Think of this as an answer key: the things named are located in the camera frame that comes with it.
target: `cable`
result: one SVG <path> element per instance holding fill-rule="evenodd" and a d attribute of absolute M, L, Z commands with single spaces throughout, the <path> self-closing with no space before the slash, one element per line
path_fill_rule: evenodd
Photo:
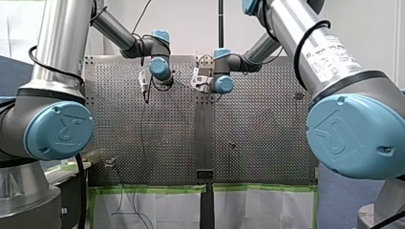
<path fill-rule="evenodd" d="M 152 85 L 153 85 L 153 87 L 154 87 L 156 90 L 158 90 L 159 92 L 167 92 L 167 91 L 169 91 L 170 89 L 172 89 L 173 83 L 174 83 L 174 81 L 172 81 L 172 83 L 171 83 L 170 85 L 167 85 L 167 88 L 161 89 L 161 88 L 159 88 L 159 87 L 156 86 L 155 81 L 152 79 Z"/>
<path fill-rule="evenodd" d="M 391 223 L 393 223 L 393 222 L 395 222 L 395 221 L 397 221 L 399 219 L 402 219 L 404 217 L 405 217 L 405 211 L 402 211 L 402 212 L 397 213 L 397 214 L 395 214 L 394 216 L 392 216 L 392 217 L 390 217 L 388 219 L 385 219 L 384 221 L 378 223 L 376 226 L 374 226 L 374 227 L 372 227 L 370 229 L 381 229 L 381 228 L 383 228 L 385 226 L 388 226 L 389 224 L 391 224 Z"/>
<path fill-rule="evenodd" d="M 232 54 L 238 56 L 238 57 L 239 57 L 239 60 L 241 61 L 241 64 L 239 65 L 239 70 L 238 70 L 238 72 L 242 72 L 242 74 L 248 75 L 249 72 L 248 72 L 247 70 L 249 69 L 249 67 L 247 66 L 246 61 L 244 60 L 244 58 L 243 58 L 240 54 L 237 54 L 237 53 L 232 53 Z M 242 65 L 245 65 L 245 69 L 246 69 L 245 72 L 242 71 Z"/>
<path fill-rule="evenodd" d="M 80 85 L 83 85 L 83 84 L 84 84 L 83 79 L 82 79 L 80 76 L 78 76 L 77 74 L 63 72 L 63 71 L 61 71 L 61 70 L 59 70 L 59 69 L 57 69 L 57 68 L 54 68 L 54 67 L 51 67 L 51 66 L 48 66 L 48 65 L 45 65 L 45 64 L 42 64 L 41 62 L 39 62 L 38 59 L 36 59 L 36 57 L 33 56 L 33 54 L 32 54 L 32 52 L 35 51 L 36 48 L 37 48 L 37 46 L 33 46 L 33 47 L 30 48 L 29 51 L 28 51 L 28 55 L 30 56 L 30 59 L 33 61 L 33 63 L 35 63 L 35 64 L 41 66 L 42 68 L 44 68 L 44 69 L 46 69 L 46 70 L 48 70 L 48 71 L 55 72 L 55 73 L 65 74 L 65 75 L 68 75 L 68 76 L 70 76 L 70 77 L 72 77 L 72 78 L 75 78 L 75 79 L 77 79 L 77 80 L 80 82 Z"/>
<path fill-rule="evenodd" d="M 164 46 L 164 48 L 166 48 L 166 49 L 169 51 L 169 55 L 171 54 L 170 47 L 167 45 L 167 41 L 165 41 L 165 40 L 163 40 L 163 39 L 161 39 L 161 38 L 158 38 L 158 37 L 156 37 L 156 36 L 149 35 L 149 34 L 143 35 L 143 36 L 142 36 L 142 39 L 145 38 L 145 37 L 150 37 L 150 38 L 152 38 L 152 39 L 158 41 L 161 45 Z"/>
<path fill-rule="evenodd" d="M 9 109 L 11 109 L 12 107 L 14 107 L 15 105 L 15 98 L 12 99 L 7 99 L 7 100 L 3 100 L 0 103 L 0 115 L 2 115 L 4 112 L 8 111 Z"/>
<path fill-rule="evenodd" d="M 304 81 L 302 79 L 302 76 L 300 74 L 300 56 L 302 49 L 308 40 L 308 38 L 312 35 L 312 33 L 320 28 L 327 27 L 330 29 L 331 27 L 331 22 L 328 20 L 322 20 L 317 22 L 315 25 L 313 25 L 309 30 L 307 30 L 304 33 L 304 36 L 301 38 L 301 41 L 298 43 L 297 49 L 295 50 L 295 55 L 294 55 L 294 70 L 295 70 L 295 77 L 297 78 L 298 82 L 300 85 L 306 90 L 307 87 L 304 84 Z"/>
<path fill-rule="evenodd" d="M 106 10 L 107 10 L 107 6 L 105 6 L 105 7 L 103 7 L 102 9 L 101 9 L 101 11 L 99 12 L 99 13 L 97 13 L 97 14 L 94 14 L 94 16 L 90 19 L 90 26 L 92 26 L 93 25 L 93 23 L 96 21 L 96 19 L 98 19 L 98 17 L 103 13 L 103 12 L 105 12 Z"/>
<path fill-rule="evenodd" d="M 273 33 L 271 33 L 270 25 L 267 22 L 267 13 L 266 13 L 267 9 L 268 9 L 267 0 L 262 0 L 262 14 L 263 14 L 263 20 L 265 21 L 265 28 L 266 28 L 267 34 L 273 40 L 279 42 L 277 37 Z"/>
<path fill-rule="evenodd" d="M 210 102 L 211 104 L 214 104 L 214 103 L 217 103 L 217 102 L 219 102 L 220 100 L 221 100 L 221 98 L 223 97 L 223 94 L 220 94 L 220 96 L 218 96 L 218 98 L 216 98 L 215 100 L 211 100 L 211 99 L 209 99 L 209 96 L 210 96 L 211 94 L 209 94 L 207 97 L 206 97 L 206 100 L 208 101 L 208 102 Z"/>
<path fill-rule="evenodd" d="M 78 168 L 78 176 L 80 180 L 80 218 L 78 220 L 77 229 L 85 229 L 86 226 L 86 211 L 87 211 L 87 190 L 86 190 L 86 174 L 84 171 L 83 160 L 81 155 L 75 156 Z"/>
<path fill-rule="evenodd" d="M 140 55 L 141 55 L 141 57 L 140 57 L 140 65 L 143 66 L 143 64 L 145 63 L 145 50 L 146 50 L 145 42 L 143 41 L 142 37 L 140 37 L 140 35 L 138 35 L 136 33 L 132 33 L 132 34 L 138 38 L 136 40 L 136 42 L 137 42 L 138 49 L 139 49 L 139 52 L 140 52 Z"/>
<path fill-rule="evenodd" d="M 276 60 L 278 57 L 280 57 L 280 55 L 281 55 L 281 53 L 283 52 L 283 50 L 284 50 L 284 48 L 281 48 L 281 50 L 278 52 L 278 54 L 277 54 L 274 58 L 270 59 L 270 60 L 267 61 L 267 62 L 263 62 L 262 65 L 272 63 L 274 60 Z"/>
<path fill-rule="evenodd" d="M 142 14 L 140 15 L 140 17 L 139 17 L 139 19 L 138 19 L 138 22 L 137 22 L 137 24 L 135 25 L 134 30 L 132 31 L 132 33 L 134 33 L 134 32 L 137 30 L 137 27 L 138 27 L 138 25 L 139 25 L 139 22 L 140 22 L 140 20 L 142 19 L 143 15 L 145 14 L 145 12 L 146 12 L 146 10 L 148 9 L 149 4 L 150 4 L 151 2 L 152 2 L 152 0 L 149 0 L 148 3 L 146 3 L 146 6 L 145 6 L 145 8 L 143 8 L 143 12 L 142 12 Z"/>

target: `metal frame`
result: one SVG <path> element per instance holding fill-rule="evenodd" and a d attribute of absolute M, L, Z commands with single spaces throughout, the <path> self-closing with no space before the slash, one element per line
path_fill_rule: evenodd
<path fill-rule="evenodd" d="M 87 106 L 89 109 L 95 114 L 95 104 L 97 103 L 96 101 L 96 95 L 94 88 L 96 86 L 96 83 L 94 81 L 94 72 L 95 72 L 95 64 L 96 63 L 116 63 L 115 61 L 118 61 L 118 63 L 123 63 L 123 64 L 138 64 L 139 60 L 128 60 L 128 59 L 123 59 L 121 57 L 116 57 L 116 56 L 87 56 L 85 58 L 85 65 L 86 65 L 86 99 L 87 99 Z M 172 56 L 171 57 L 171 63 L 173 65 L 173 69 L 176 69 L 178 66 L 181 65 L 181 63 L 189 63 L 191 66 L 194 66 L 196 59 L 194 56 Z M 291 76 L 291 79 L 286 79 L 286 80 L 295 80 L 293 78 L 293 68 L 287 64 L 289 63 L 289 60 L 287 60 L 286 57 L 280 57 L 276 61 L 274 61 L 274 68 L 276 69 L 276 73 L 279 71 L 282 71 L 283 68 L 288 68 L 291 71 L 291 73 L 288 73 L 288 77 Z M 271 73 L 271 71 L 264 71 L 262 72 L 264 74 Z M 274 75 L 267 75 L 268 78 L 266 80 L 270 80 L 274 82 L 277 82 L 277 80 L 284 80 L 281 78 L 274 78 Z M 246 79 L 251 79 L 251 80 L 258 80 L 258 75 L 248 75 L 246 76 Z M 299 100 L 300 97 L 304 95 L 304 98 L 301 103 L 301 107 L 299 109 L 299 112 L 306 113 L 307 112 L 307 100 L 309 99 L 309 96 L 307 94 L 304 94 L 303 90 L 298 86 L 298 83 L 295 82 L 297 86 L 294 88 L 296 89 L 296 94 L 291 93 L 290 96 L 297 96 L 297 100 Z M 278 85 L 270 85 L 269 89 L 271 90 L 271 87 L 278 87 Z M 211 101 L 215 99 L 215 96 L 213 94 L 203 94 L 200 92 L 195 91 L 192 93 L 192 104 L 194 105 L 194 156 L 195 156 L 195 180 L 191 182 L 183 182 L 182 184 L 204 184 L 206 185 L 206 192 L 202 194 L 201 196 L 201 228 L 202 229 L 212 229 L 215 228 L 215 216 L 214 216 L 214 192 L 213 192 L 213 183 L 216 180 L 215 176 L 215 167 L 218 166 L 215 162 L 215 156 L 216 154 L 215 148 L 214 148 L 214 135 L 213 133 L 215 132 L 214 125 L 216 125 L 216 110 L 217 109 L 223 109 L 221 104 L 226 103 L 226 95 L 225 99 L 220 100 L 218 103 L 212 103 Z M 96 151 L 96 148 L 94 146 L 90 146 L 88 148 L 88 151 Z M 302 180 L 294 180 L 294 179 L 278 179 L 278 180 L 268 180 L 268 179 L 263 179 L 263 180 L 258 180 L 258 179 L 252 179 L 252 180 L 229 180 L 226 182 L 271 182 L 271 183 L 278 183 L 278 184 L 291 184 L 291 185 L 316 185 L 317 180 L 315 178 L 315 167 L 317 166 L 318 161 L 316 160 L 315 156 L 313 154 L 309 154 L 309 170 L 308 170 L 308 179 L 302 179 Z M 176 182 L 163 182 L 163 183 L 153 183 L 153 184 L 162 184 L 162 185 L 173 185 L 173 184 L 178 184 Z"/>

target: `pegboard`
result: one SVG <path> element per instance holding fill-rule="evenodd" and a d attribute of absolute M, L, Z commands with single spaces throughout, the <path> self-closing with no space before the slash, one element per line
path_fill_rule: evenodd
<path fill-rule="evenodd" d="M 87 106 L 95 117 L 95 147 L 100 162 L 91 185 L 118 183 L 195 183 L 193 90 L 189 84 L 194 57 L 175 57 L 173 88 L 152 87 L 145 104 L 139 87 L 139 61 L 118 56 L 86 58 Z M 105 166 L 115 159 L 115 166 Z"/>
<path fill-rule="evenodd" d="M 165 93 L 152 89 L 144 105 L 138 60 L 86 58 L 100 157 L 91 185 L 195 184 L 198 169 L 213 169 L 214 182 L 314 184 L 317 160 L 305 133 L 309 96 L 289 59 L 279 57 L 259 73 L 233 73 L 235 90 L 216 103 L 201 102 L 205 95 L 187 87 L 194 66 L 194 56 L 172 56 L 177 83 Z M 106 168 L 112 158 L 115 168 Z"/>
<path fill-rule="evenodd" d="M 215 106 L 214 182 L 314 184 L 317 160 L 305 124 L 310 97 L 289 59 L 232 76 L 235 90 Z"/>

